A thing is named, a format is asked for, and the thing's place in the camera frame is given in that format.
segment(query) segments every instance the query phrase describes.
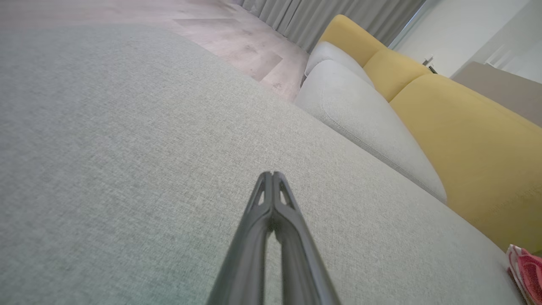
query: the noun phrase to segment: wooden floor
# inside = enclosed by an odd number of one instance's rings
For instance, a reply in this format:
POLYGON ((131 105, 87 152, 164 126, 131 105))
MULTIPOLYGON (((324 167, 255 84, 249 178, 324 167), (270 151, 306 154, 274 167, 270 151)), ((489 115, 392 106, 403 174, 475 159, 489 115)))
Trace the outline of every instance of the wooden floor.
POLYGON ((225 0, 2 0, 0 29, 140 23, 199 44, 293 101, 308 54, 225 0))

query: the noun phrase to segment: yellow backrest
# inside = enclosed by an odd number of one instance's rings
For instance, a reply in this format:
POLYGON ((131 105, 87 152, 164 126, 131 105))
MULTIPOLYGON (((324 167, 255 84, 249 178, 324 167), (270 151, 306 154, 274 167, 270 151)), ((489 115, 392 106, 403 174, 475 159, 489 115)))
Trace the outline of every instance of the yellow backrest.
POLYGON ((448 206, 506 251, 542 250, 542 129, 440 75, 390 103, 435 167, 448 206))
POLYGON ((432 73, 412 58, 387 48, 373 55, 363 70, 387 101, 391 101, 411 81, 432 73))
POLYGON ((386 49, 385 45, 344 15, 337 15, 331 20, 320 41, 327 41, 342 49, 362 67, 376 52, 386 49))

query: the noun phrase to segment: curtain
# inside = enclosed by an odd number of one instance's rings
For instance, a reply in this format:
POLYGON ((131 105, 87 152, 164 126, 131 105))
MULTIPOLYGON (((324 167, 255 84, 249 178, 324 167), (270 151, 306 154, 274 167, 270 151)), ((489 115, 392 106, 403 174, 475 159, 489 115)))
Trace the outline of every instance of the curtain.
POLYGON ((241 0, 257 16, 305 51, 331 19, 343 14, 389 46, 425 0, 241 0))

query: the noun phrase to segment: red and white cloth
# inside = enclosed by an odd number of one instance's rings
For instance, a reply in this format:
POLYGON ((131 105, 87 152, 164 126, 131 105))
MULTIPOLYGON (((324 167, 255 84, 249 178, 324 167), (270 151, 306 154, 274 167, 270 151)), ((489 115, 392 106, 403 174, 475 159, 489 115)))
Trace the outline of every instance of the red and white cloth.
POLYGON ((542 305, 542 258, 510 245, 506 252, 511 273, 527 304, 542 305))

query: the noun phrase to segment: gray seat cushion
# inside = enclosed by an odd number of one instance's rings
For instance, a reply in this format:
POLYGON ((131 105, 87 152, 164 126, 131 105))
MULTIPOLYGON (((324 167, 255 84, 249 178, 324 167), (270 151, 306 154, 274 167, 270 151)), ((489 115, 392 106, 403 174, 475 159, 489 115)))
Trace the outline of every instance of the gray seat cushion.
POLYGON ((332 60, 319 63, 295 104, 446 203, 435 169, 388 102, 332 60))
MULTIPOLYGON (((0 303, 204 304, 258 174, 280 170, 343 304, 521 304, 482 233, 190 41, 0 35, 0 303)), ((281 304, 273 236, 266 274, 281 304)))
POLYGON ((308 76, 312 69, 324 60, 333 60, 345 66, 373 88, 375 87, 367 73, 365 73, 365 70, 363 70, 354 58, 327 41, 318 43, 312 50, 307 61, 307 67, 305 68, 305 76, 308 76))

